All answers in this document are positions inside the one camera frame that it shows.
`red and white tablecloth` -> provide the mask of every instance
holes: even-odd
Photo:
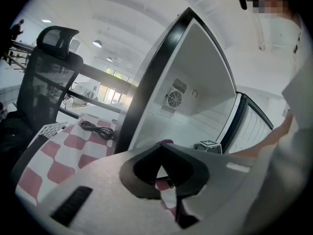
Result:
[[[81,115],[76,124],[49,139],[25,168],[16,187],[17,196],[38,205],[58,184],[89,163],[113,155],[112,140],[106,141],[95,132],[84,131],[79,123],[89,121],[97,126],[115,129],[115,124],[89,114]],[[166,180],[158,180],[162,201],[170,215],[176,213],[176,190]]]

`fan grille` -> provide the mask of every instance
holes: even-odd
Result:
[[[175,108],[181,104],[181,94],[179,92],[172,92],[168,96],[168,104]]]

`person in dark clothing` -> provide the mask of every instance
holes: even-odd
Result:
[[[21,19],[19,23],[15,24],[11,28],[11,39],[16,40],[18,35],[21,35],[23,31],[21,31],[21,25],[24,23],[24,19]]]

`black cable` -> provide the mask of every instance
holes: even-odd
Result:
[[[109,140],[113,137],[114,131],[109,127],[98,127],[89,121],[81,122],[80,127],[85,131],[94,131],[98,133],[100,138],[104,140]]]

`chair headrest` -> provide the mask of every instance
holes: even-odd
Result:
[[[76,29],[60,26],[50,26],[40,32],[37,38],[37,47],[51,56],[67,58],[69,44],[73,36],[78,34]]]

